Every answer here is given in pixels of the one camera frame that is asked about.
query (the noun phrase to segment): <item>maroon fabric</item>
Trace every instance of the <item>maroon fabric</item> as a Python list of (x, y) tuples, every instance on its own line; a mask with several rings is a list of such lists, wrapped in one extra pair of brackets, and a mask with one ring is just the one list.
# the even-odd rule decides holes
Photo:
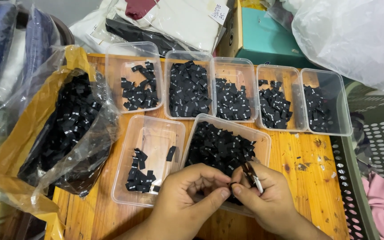
[(125, 15), (134, 20), (143, 18), (155, 5), (154, 0), (125, 0), (127, 8)]

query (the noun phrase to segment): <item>wooden table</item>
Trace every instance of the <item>wooden table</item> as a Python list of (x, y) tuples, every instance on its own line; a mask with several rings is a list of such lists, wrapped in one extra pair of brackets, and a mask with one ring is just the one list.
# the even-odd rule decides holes
[[(90, 54), (89, 61), (96, 63), (97, 69), (104, 73), (104, 55)], [(125, 114), (120, 126), (126, 128), (134, 115)], [(146, 112), (146, 116), (166, 119), (163, 107)], [(181, 122), (186, 126), (187, 141), (193, 121)], [(254, 123), (243, 125), (257, 129)], [(296, 209), (333, 239), (349, 239), (329, 137), (261, 131), (272, 139), (270, 168), (282, 172), (288, 179)], [(84, 200), (56, 188), (53, 201), (60, 207), (61, 219), (66, 224), (66, 240), (111, 240), (142, 222), (152, 212), (149, 208), (116, 204), (111, 199), (123, 141), (124, 135), (113, 145), (99, 180)], [(275, 239), (253, 218), (225, 210), (218, 210), (207, 220), (198, 237), (205, 240)], [(45, 239), (51, 239), (49, 232)]]

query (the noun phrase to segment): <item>small scissors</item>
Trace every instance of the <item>small scissors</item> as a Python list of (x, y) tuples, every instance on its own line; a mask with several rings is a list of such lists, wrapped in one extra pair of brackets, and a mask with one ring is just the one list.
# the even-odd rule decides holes
[(245, 163), (242, 163), (241, 167), (251, 187), (257, 187), (257, 189), (259, 189), (260, 194), (263, 194), (262, 184), (260, 183), (259, 178), (257, 177), (257, 174), (253, 169), (253, 166), (251, 166), (251, 164), (247, 161)]

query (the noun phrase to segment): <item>rectangular plastic box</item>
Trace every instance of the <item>rectangular plastic box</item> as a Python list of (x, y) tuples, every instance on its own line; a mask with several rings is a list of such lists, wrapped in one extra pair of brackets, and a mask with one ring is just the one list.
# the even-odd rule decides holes
[[(152, 208), (157, 198), (157, 193), (152, 191), (153, 186), (160, 186), (168, 174), (180, 169), (185, 131), (184, 124), (180, 122), (143, 115), (133, 116), (122, 145), (120, 163), (112, 188), (113, 201)], [(172, 161), (168, 162), (166, 157), (171, 146), (176, 146), (176, 150)], [(148, 170), (153, 170), (157, 179), (152, 183), (149, 193), (129, 192), (125, 187), (135, 148), (139, 148), (148, 156), (145, 161), (146, 168), (141, 171), (146, 174)]]
[[(271, 81), (282, 82), (280, 90), (285, 94), (285, 99), (291, 102), (290, 111), (293, 112), (293, 116), (287, 122), (287, 129), (267, 128), (263, 125), (259, 98), (257, 126), (271, 131), (305, 132), (308, 129), (308, 119), (306, 117), (303, 83), (299, 71), (293, 67), (261, 64), (257, 67), (256, 78), (259, 90), (271, 88)], [(268, 84), (259, 87), (259, 79), (267, 80)]]
[[(270, 136), (264, 132), (261, 132), (259, 130), (255, 130), (249, 127), (242, 126), (237, 123), (233, 123), (232, 121), (227, 121), (224, 119), (220, 119), (214, 116), (210, 116), (208, 114), (199, 114), (195, 122), (192, 126), (191, 133), (189, 135), (189, 140), (186, 144), (185, 152), (183, 155), (183, 159), (180, 163), (181, 167), (180, 169), (183, 169), (189, 154), (189, 147), (192, 140), (192, 137), (195, 133), (197, 124), (200, 122), (208, 122), (213, 124), (217, 128), (222, 128), (224, 130), (228, 130), (230, 132), (233, 132), (234, 135), (241, 135), (243, 138), (246, 138), (250, 141), (256, 141), (254, 144), (255, 149), (254, 152), (256, 154), (256, 158), (260, 161), (261, 164), (264, 166), (269, 166), (269, 155), (270, 155), (270, 143), (271, 139)], [(195, 196), (196, 200), (200, 200), (203, 198), (203, 196), (197, 195)], [(237, 204), (233, 204), (230, 202), (225, 202), (222, 206), (222, 209), (232, 211), (238, 214), (246, 215), (246, 216), (253, 216), (250, 210), (248, 210), (245, 206), (238, 206)]]
[[(310, 127), (308, 130), (321, 135), (343, 137), (352, 135), (352, 122), (342, 76), (331, 71), (303, 68), (300, 71), (300, 77), (304, 85), (321, 88), (322, 97), (328, 100), (326, 105), (332, 114), (332, 119), (328, 122), (328, 133), (313, 132)], [(306, 111), (306, 121), (308, 121), (308, 111)]]
[[(241, 86), (245, 86), (245, 93), (250, 103), (251, 117), (248, 120), (231, 120), (231, 122), (254, 123), (259, 115), (259, 89), (256, 86), (253, 63), (245, 58), (215, 57), (214, 69), (216, 78), (226, 79), (227, 83), (235, 83), (238, 90), (240, 90)], [(214, 88), (214, 92), (215, 101), (217, 102), (216, 88)]]
[(216, 101), (213, 99), (214, 89), (216, 88), (216, 81), (214, 75), (214, 58), (207, 52), (190, 52), (190, 51), (169, 51), (165, 59), (164, 67), (164, 113), (169, 119), (177, 120), (194, 120), (195, 117), (173, 117), (170, 113), (170, 72), (174, 63), (185, 63), (188, 61), (194, 61), (196, 65), (201, 65), (207, 70), (208, 78), (208, 98), (213, 100), (210, 111), (208, 114), (216, 115)]
[[(137, 65), (142, 65), (145, 68), (146, 61), (154, 64), (158, 97), (157, 106), (154, 108), (138, 108), (137, 110), (128, 111), (127, 108), (123, 106), (128, 100), (122, 97), (123, 88), (121, 87), (121, 78), (125, 77), (127, 81), (135, 82), (135, 86), (139, 85), (146, 78), (139, 71), (133, 72), (131, 68)], [(106, 49), (105, 77), (112, 91), (115, 105), (121, 113), (151, 111), (163, 105), (163, 72), (158, 48), (152, 42), (132, 42), (110, 45)]]

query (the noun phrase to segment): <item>fingernail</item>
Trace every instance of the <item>fingernail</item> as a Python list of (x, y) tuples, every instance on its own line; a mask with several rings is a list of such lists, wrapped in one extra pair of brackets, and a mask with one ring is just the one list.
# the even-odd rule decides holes
[(239, 195), (241, 193), (241, 187), (239, 187), (239, 186), (233, 187), (233, 193), (235, 195)]
[(223, 199), (227, 199), (230, 195), (230, 192), (228, 192), (227, 190), (223, 189), (221, 191), (221, 196), (223, 197)]

